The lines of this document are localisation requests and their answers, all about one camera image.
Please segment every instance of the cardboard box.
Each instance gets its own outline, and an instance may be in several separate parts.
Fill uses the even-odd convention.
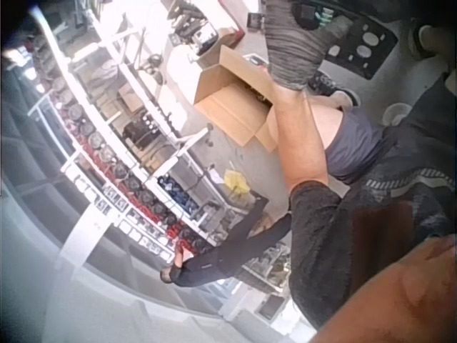
[[[222,46],[219,64],[200,74],[194,105],[240,146],[257,136],[273,151],[276,146],[265,126],[271,106],[258,99],[261,95],[271,102],[271,85],[265,70]]]

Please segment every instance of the gray shorts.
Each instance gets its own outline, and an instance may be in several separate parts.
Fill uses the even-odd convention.
[[[359,107],[344,110],[335,139],[326,149],[328,173],[345,184],[353,184],[401,137],[420,134],[456,143],[456,98],[445,88],[446,75],[424,92],[399,126],[373,123]]]

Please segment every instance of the man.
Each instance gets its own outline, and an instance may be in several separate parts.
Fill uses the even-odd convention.
[[[316,328],[414,246],[455,231],[455,71],[442,76],[398,127],[379,128],[356,116],[350,117],[355,127],[348,126],[343,116],[328,144],[333,154],[326,156],[316,115],[302,90],[351,25],[338,17],[304,31],[291,15],[290,0],[266,2],[278,151],[291,193],[289,285],[293,300]],[[423,48],[440,53],[440,46],[453,46],[453,41],[425,43],[432,33],[422,30],[418,41]],[[351,184],[342,199],[328,187],[330,167]]]
[[[232,277],[250,259],[258,257],[283,239],[291,229],[291,215],[280,218],[270,229],[247,238],[260,220],[268,199],[251,191],[256,198],[253,209],[228,233],[227,239],[209,252],[184,261],[183,249],[176,246],[171,267],[162,269],[160,278],[166,284],[196,287]]]

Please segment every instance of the gray floor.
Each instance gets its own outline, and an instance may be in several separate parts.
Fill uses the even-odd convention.
[[[235,50],[241,54],[255,52],[267,58],[263,35],[249,33],[245,27],[248,8],[253,1],[225,0],[223,2],[246,31],[245,37],[238,43]],[[167,7],[171,1],[162,0],[161,3]],[[414,104],[423,91],[432,85],[444,70],[444,64],[437,58],[417,62],[410,57],[406,39],[408,23],[395,22],[390,24],[389,28],[395,32],[400,41],[372,80],[367,81],[326,61],[321,67],[336,82],[358,93],[366,114],[379,122],[382,113],[390,104],[400,101]],[[156,31],[155,34],[167,35],[168,32]],[[151,50],[157,52],[157,46],[151,46]],[[193,133],[204,127],[208,121],[206,117],[185,100],[173,79],[167,74],[165,76],[167,86],[187,112],[188,119],[181,133]],[[277,152],[269,154],[255,138],[246,146],[240,147],[218,128],[211,133],[211,140],[214,142],[212,148],[205,144],[197,144],[194,147],[194,152],[203,165],[215,164],[220,175],[224,175],[226,169],[239,170],[246,177],[251,188],[270,199],[266,211],[273,218],[281,216],[288,204],[288,194],[282,179]],[[347,190],[344,185],[336,181],[331,182],[331,186],[339,194],[343,194]]]

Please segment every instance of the shoe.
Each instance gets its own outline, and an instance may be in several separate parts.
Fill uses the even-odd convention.
[[[420,61],[422,59],[429,59],[436,55],[433,52],[425,50],[422,46],[419,33],[421,32],[421,29],[426,26],[428,25],[424,25],[417,19],[413,19],[411,21],[411,28],[409,29],[408,33],[408,47],[411,56],[417,61]]]
[[[316,95],[321,96],[330,96],[336,91],[342,91],[346,94],[352,102],[352,106],[360,106],[361,100],[358,95],[351,91],[350,89],[346,89],[343,87],[339,87],[334,80],[330,78],[330,76],[323,71],[316,71],[313,77],[311,77],[308,81],[308,88],[316,93]]]

